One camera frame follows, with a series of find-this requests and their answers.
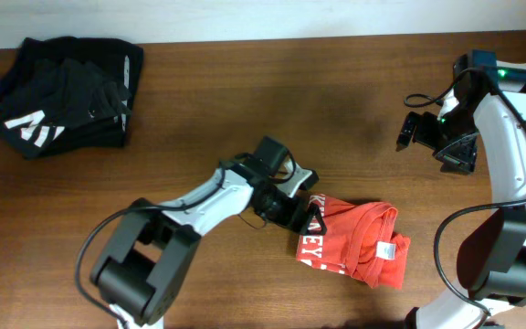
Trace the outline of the red t-shirt white lettering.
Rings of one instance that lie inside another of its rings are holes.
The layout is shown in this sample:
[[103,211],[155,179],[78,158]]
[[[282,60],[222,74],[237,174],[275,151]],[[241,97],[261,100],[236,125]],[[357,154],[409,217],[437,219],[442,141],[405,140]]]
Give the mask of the red t-shirt white lettering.
[[396,207],[382,201],[354,205],[324,194],[311,196],[310,203],[319,208],[327,232],[301,236],[296,260],[371,288],[403,287],[411,239],[395,232]]

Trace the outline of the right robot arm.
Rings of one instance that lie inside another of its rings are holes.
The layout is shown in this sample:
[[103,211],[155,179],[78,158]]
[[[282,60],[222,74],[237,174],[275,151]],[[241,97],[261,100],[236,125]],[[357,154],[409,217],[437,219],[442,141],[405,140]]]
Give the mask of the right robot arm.
[[449,173],[469,175],[487,156],[488,218],[461,243],[457,277],[406,316],[407,328],[490,328],[492,317],[526,305],[526,69],[472,50],[440,95],[411,94],[396,146],[429,148]]

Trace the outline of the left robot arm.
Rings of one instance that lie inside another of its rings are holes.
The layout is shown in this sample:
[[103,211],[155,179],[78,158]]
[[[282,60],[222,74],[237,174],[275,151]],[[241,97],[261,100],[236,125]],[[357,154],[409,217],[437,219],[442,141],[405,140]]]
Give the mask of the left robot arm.
[[282,143],[263,137],[254,153],[218,163],[202,185],[174,200],[135,200],[94,228],[119,224],[92,266],[100,298],[89,301],[120,328],[160,328],[204,235],[250,208],[264,223],[301,236],[327,232],[321,211],[299,195],[319,178]]

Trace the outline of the black folded clothes pile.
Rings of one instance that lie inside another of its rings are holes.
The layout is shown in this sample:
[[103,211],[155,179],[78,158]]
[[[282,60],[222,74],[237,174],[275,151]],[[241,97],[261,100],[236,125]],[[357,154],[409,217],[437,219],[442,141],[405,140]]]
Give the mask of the black folded clothes pile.
[[26,159],[123,147],[143,61],[117,38],[26,38],[0,79],[0,139]]

